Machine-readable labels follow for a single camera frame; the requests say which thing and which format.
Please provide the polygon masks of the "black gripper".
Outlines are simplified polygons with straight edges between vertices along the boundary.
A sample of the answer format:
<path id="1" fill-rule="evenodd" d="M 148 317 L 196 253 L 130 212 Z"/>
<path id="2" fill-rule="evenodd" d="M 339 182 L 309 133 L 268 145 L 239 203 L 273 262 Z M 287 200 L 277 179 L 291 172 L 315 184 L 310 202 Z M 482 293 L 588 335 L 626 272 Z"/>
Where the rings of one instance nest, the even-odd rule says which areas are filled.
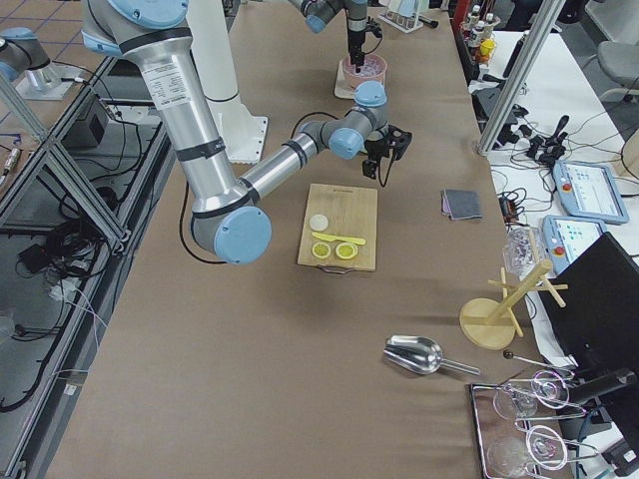
<path id="1" fill-rule="evenodd" d="M 379 139 L 365 140 L 363 147 L 367 158 L 362 162 L 362 174 L 370 179 L 381 178 L 381 164 L 383 158 L 388 158 L 385 178 L 389 177 L 395 162 L 399 161 L 412 141 L 412 133 L 397 126 L 388 126 L 387 132 Z"/>
<path id="2" fill-rule="evenodd" d="M 371 17 L 361 19 L 346 18 L 347 50 L 349 63 L 359 70 L 364 65 L 365 53 L 362 51 L 367 33 L 382 38 L 380 25 Z"/>

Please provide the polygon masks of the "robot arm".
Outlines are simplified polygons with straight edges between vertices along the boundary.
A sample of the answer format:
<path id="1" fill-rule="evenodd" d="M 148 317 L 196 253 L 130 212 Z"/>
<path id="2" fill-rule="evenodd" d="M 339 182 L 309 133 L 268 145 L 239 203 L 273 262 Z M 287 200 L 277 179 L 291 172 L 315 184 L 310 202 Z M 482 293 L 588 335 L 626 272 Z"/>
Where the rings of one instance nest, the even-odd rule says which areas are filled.
<path id="1" fill-rule="evenodd" d="M 382 39 L 379 24 L 367 15 L 368 2 L 365 0 L 292 0 L 305 17 L 306 24 L 314 32 L 321 32 L 340 12 L 345 13 L 347 51 L 349 62 L 360 72 L 366 53 L 362 50 L 367 33 Z"/>
<path id="2" fill-rule="evenodd" d="M 85 46 L 123 58 L 140 70 L 194 194 L 191 234 L 219 262 L 258 259 L 272 238 L 272 224 L 258 203 L 324 150 L 350 160 L 360 151 L 362 169 L 382 158 L 402 157 L 412 135 L 389 123 L 379 81 L 354 90 L 342 118 L 309 121 L 279 149 L 237 177 L 226 153 L 191 54 L 193 29 L 187 1 L 85 1 Z"/>

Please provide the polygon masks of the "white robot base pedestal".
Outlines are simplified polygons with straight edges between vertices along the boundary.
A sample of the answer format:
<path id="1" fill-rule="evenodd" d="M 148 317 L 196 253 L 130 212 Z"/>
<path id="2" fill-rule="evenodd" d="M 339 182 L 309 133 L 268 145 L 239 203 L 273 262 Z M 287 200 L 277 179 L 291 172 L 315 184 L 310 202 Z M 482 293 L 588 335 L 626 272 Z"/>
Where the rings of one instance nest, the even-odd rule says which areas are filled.
<path id="1" fill-rule="evenodd" d="M 262 156 L 269 120 L 252 115 L 241 99 L 223 3 L 193 0 L 187 20 L 196 69 L 229 161 L 256 164 Z"/>

